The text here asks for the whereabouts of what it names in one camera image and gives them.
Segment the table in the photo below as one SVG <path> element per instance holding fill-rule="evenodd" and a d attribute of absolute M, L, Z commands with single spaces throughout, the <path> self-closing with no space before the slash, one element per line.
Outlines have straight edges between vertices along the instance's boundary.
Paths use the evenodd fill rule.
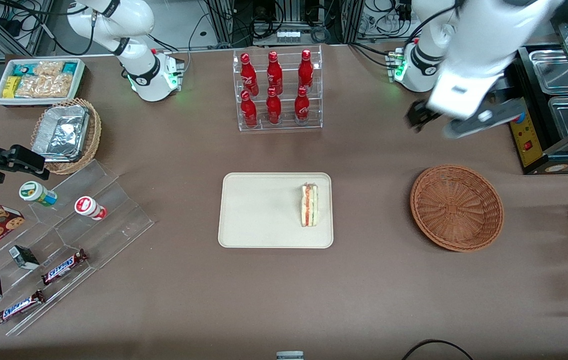
<path fill-rule="evenodd" d="M 478 360 L 568 359 L 568 176 L 521 175 L 506 125 L 448 140 L 440 119 L 415 134 L 403 120 L 415 94 L 346 46 L 323 51 L 325 126 L 294 134 L 238 132 L 232 51 L 194 53 L 183 91 L 158 103 L 116 58 L 86 57 L 97 158 L 157 223 L 23 335 L 0 330 L 0 359 L 399 359 L 425 338 Z M 41 111 L 0 106 L 0 144 L 28 144 Z M 446 163 L 501 195 L 501 236 L 477 253 L 438 248 L 410 216 L 417 175 Z M 231 172 L 329 174 L 334 244 L 219 246 Z M 30 179 L 7 175 L 0 204 L 24 207 Z M 429 346 L 411 360 L 461 358 Z"/>

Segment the round wicker basket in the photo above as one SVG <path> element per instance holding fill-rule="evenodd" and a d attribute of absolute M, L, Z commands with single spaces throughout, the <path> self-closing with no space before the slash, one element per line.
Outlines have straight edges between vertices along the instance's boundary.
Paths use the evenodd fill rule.
<path fill-rule="evenodd" d="M 489 246 L 504 224 L 494 187 L 475 171 L 453 164 L 419 175 L 410 192 L 410 210 L 435 244 L 462 253 Z"/>
<path fill-rule="evenodd" d="M 76 173 L 87 166 L 89 162 L 95 157 L 97 153 L 97 148 L 99 147 L 99 137 L 101 136 L 101 119 L 99 114 L 96 112 L 93 105 L 82 98 L 74 98 L 72 100 L 64 100 L 58 104 L 53 105 L 53 107 L 70 107 L 72 105 L 82 105 L 86 107 L 90 112 L 89 124 L 88 124 L 88 134 L 84 142 L 83 155 L 79 161 L 76 162 L 47 162 L 46 169 L 50 170 L 51 173 L 58 175 L 69 175 Z M 37 132 L 39 132 L 39 125 L 44 118 L 44 114 L 39 117 L 37 125 L 35 125 L 35 130 L 30 138 L 30 146 L 35 143 L 35 138 L 37 137 Z"/>

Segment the red-capped bottle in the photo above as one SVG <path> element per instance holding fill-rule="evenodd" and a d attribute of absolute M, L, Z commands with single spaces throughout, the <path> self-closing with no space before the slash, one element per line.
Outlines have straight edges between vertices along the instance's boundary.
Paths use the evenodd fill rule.
<path fill-rule="evenodd" d="M 300 86 L 295 99 L 295 122 L 297 125 L 308 124 L 308 107 L 310 102 L 306 96 L 306 87 Z"/>
<path fill-rule="evenodd" d="M 275 51 L 268 53 L 268 70 L 266 70 L 266 73 L 268 75 L 268 87 L 275 88 L 277 95 L 281 95 L 284 92 L 284 75 Z"/>
<path fill-rule="evenodd" d="M 257 85 L 257 73 L 254 66 L 250 63 L 250 56 L 243 53 L 240 56 L 242 61 L 242 82 L 244 89 L 250 92 L 250 95 L 257 96 L 259 94 L 259 86 Z"/>
<path fill-rule="evenodd" d="M 307 91 L 313 87 L 313 64 L 311 51 L 307 48 L 302 51 L 302 63 L 299 64 L 299 86 L 306 87 Z"/>
<path fill-rule="evenodd" d="M 248 128 L 257 126 L 257 107 L 255 103 L 250 100 L 250 94 L 247 90 L 242 90 L 242 117 L 245 125 Z"/>
<path fill-rule="evenodd" d="M 268 108 L 268 121 L 273 125 L 279 124 L 281 122 L 282 102 L 279 100 L 277 90 L 274 87 L 268 88 L 266 107 Z"/>

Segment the clear acrylic shelf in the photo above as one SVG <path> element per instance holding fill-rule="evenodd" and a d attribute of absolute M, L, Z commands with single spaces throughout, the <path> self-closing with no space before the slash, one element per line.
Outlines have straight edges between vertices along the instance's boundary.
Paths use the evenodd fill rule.
<path fill-rule="evenodd" d="M 311 63 L 313 63 L 313 87 L 308 92 L 310 106 L 308 109 L 307 125 L 298 125 L 295 122 L 295 98 L 297 97 L 298 75 L 297 70 L 302 61 L 302 50 L 311 51 Z M 323 126 L 323 84 L 322 84 L 322 48 L 320 46 L 306 47 L 278 47 L 277 59 L 284 73 L 284 92 L 279 95 L 282 103 L 281 122 L 273 125 L 268 121 L 268 109 L 266 108 L 266 93 L 268 89 L 268 52 L 272 48 L 246 48 L 233 52 L 233 77 L 235 88 L 235 103 L 237 105 L 237 122 L 240 131 L 254 130 L 304 130 L 309 128 L 321 128 Z M 252 100 L 257 107 L 257 127 L 249 128 L 242 118 L 242 63 L 239 61 L 241 54 L 250 55 L 250 62 L 257 72 L 259 94 Z"/>
<path fill-rule="evenodd" d="M 25 213 L 26 223 L 17 235 L 0 243 L 0 276 L 3 298 L 0 312 L 43 289 L 46 303 L 26 314 L 19 314 L 0 326 L 6 335 L 19 335 L 48 312 L 88 276 L 112 260 L 154 222 L 117 183 L 117 176 L 97 160 L 74 173 L 53 189 L 58 200 L 51 207 L 31 203 Z M 101 221 L 77 214 L 74 202 L 91 196 L 108 209 Z M 14 245 L 30 248 L 41 265 L 34 270 L 19 268 L 9 254 Z M 89 256 L 68 274 L 44 286 L 41 275 L 48 273 L 79 249 Z"/>

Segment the snickers bar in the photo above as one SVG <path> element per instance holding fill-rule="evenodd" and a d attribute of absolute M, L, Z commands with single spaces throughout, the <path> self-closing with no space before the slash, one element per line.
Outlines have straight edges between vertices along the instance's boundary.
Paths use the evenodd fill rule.
<path fill-rule="evenodd" d="M 49 271 L 46 275 L 42 275 L 44 280 L 44 285 L 49 285 L 66 275 L 72 268 L 76 267 L 80 262 L 88 259 L 88 256 L 81 248 L 78 252 L 74 253 L 73 256 L 69 257 L 68 260 L 59 264 L 56 268 Z"/>
<path fill-rule="evenodd" d="M 25 298 L 4 311 L 0 311 L 0 325 L 9 321 L 11 317 L 25 313 L 35 305 L 43 304 L 45 302 L 46 297 L 44 296 L 44 293 L 41 290 L 37 290 L 34 294 L 32 294 L 32 296 Z"/>

